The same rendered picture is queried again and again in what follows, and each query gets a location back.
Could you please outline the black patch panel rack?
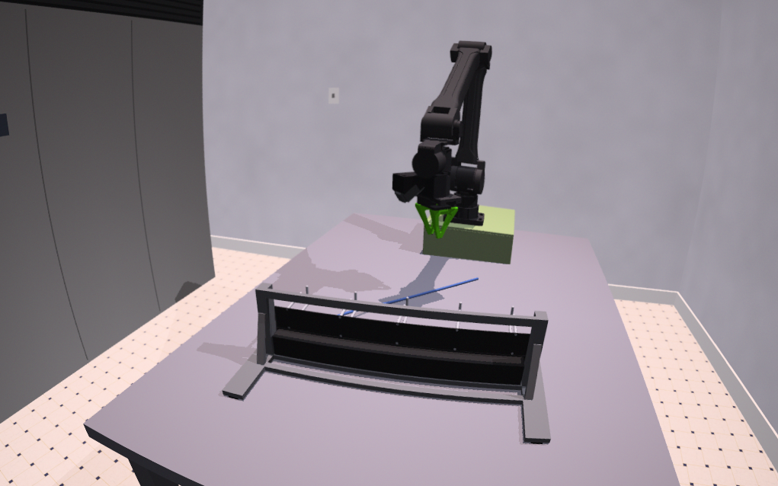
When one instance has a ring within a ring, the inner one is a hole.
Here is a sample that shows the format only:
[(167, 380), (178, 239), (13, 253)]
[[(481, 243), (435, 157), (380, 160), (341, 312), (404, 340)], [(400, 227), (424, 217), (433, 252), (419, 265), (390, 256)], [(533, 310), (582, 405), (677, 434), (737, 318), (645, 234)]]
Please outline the black patch panel rack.
[[(232, 399), (245, 399), (264, 371), (340, 386), (436, 399), (521, 404), (524, 442), (550, 443), (547, 401), (539, 353), (547, 332), (547, 312), (534, 316), (423, 309), (372, 301), (311, 296), (255, 288), (258, 307), (256, 350), (222, 390)], [(287, 309), (274, 299), (292, 301)], [(343, 309), (338, 314), (292, 309), (294, 303)], [(343, 316), (346, 310), (354, 310)], [(397, 315), (398, 321), (355, 318), (359, 312)], [(403, 323), (400, 323), (405, 316)], [(456, 328), (406, 324), (407, 317), (455, 321)], [(512, 333), (459, 328), (460, 322), (514, 326)], [(517, 326), (531, 327), (530, 334)], [(267, 351), (266, 351), (267, 350)], [(317, 373), (271, 363), (282, 360), (346, 373), (450, 386), (521, 390), (521, 395), (461, 392), (402, 386)], [(525, 366), (525, 367), (524, 367)], [(530, 367), (529, 367), (530, 366)], [(539, 368), (539, 369), (538, 369)], [(528, 376), (528, 377), (527, 377)], [(537, 377), (537, 378), (536, 378)], [(522, 379), (522, 380), (521, 380)], [(525, 390), (526, 389), (526, 390)]]

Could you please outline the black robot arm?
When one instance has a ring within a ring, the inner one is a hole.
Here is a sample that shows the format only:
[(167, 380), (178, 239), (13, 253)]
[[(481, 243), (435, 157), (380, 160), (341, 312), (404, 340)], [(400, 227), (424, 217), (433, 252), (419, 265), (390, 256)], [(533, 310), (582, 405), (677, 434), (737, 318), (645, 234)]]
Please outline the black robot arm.
[[(450, 58), (455, 64), (421, 121), (422, 143), (412, 159), (414, 172), (392, 174), (392, 189), (398, 200), (406, 203), (419, 193), (432, 199), (446, 198), (447, 175), (442, 172), (451, 172), (450, 190), (462, 198), (456, 203), (458, 212), (451, 224), (483, 225), (485, 214), (479, 213), (477, 194), (482, 194), (485, 183), (485, 161), (479, 161), (478, 137), (482, 87), (491, 55), (491, 45), (486, 43), (460, 40), (453, 44)], [(446, 146), (458, 144), (456, 157), (452, 157), (452, 149)], [(477, 168), (461, 165), (466, 162)]]

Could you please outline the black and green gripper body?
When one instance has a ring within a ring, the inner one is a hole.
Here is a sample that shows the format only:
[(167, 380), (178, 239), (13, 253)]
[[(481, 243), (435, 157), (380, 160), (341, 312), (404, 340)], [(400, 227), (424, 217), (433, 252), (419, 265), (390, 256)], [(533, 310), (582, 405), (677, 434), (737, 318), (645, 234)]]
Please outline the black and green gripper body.
[[(450, 193), (450, 175), (451, 172), (442, 172), (442, 174), (447, 175), (447, 188), (446, 188), (446, 198), (428, 198), (422, 194), (419, 194), (417, 198), (417, 203), (420, 203), (420, 205), (425, 206), (429, 209), (432, 209), (432, 211), (443, 211), (443, 209), (451, 209), (451, 207), (456, 207), (456, 203), (461, 203), (462, 198), (459, 196), (456, 196), (454, 194)], [(453, 201), (452, 201), (453, 200)], [(452, 202), (451, 202), (452, 201)], [(437, 206), (438, 204), (438, 206)]]

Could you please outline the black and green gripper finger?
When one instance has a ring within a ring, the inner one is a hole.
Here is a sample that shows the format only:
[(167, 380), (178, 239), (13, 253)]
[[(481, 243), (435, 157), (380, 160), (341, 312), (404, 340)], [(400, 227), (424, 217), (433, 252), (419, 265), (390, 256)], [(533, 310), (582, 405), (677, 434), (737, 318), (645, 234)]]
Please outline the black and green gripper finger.
[(427, 233), (429, 235), (433, 234), (434, 233), (433, 224), (432, 223), (431, 223), (431, 225), (428, 224), (427, 216), (426, 216), (426, 213), (425, 213), (425, 211), (427, 211), (429, 208), (420, 205), (420, 203), (416, 203), (415, 207), (416, 207), (416, 209), (417, 209), (417, 211), (418, 211), (418, 213), (419, 213), (419, 215), (420, 215), (420, 217), (421, 217), (421, 219), (422, 219), (422, 221), (424, 223), (424, 226), (426, 228)]
[[(443, 237), (443, 234), (446, 231), (447, 226), (450, 224), (451, 220), (456, 215), (457, 211), (458, 211), (458, 207), (451, 207), (451, 209), (443, 209), (443, 211), (432, 211), (432, 209), (430, 209), (431, 220), (432, 220), (432, 224), (433, 224), (433, 227), (434, 227), (434, 232), (435, 232), (436, 238), (442, 238)], [(443, 222), (443, 226), (442, 226), (442, 228), (440, 230), (439, 229), (439, 216), (443, 215), (443, 214), (447, 214), (447, 216), (446, 216), (446, 218), (445, 218), (445, 220)]]

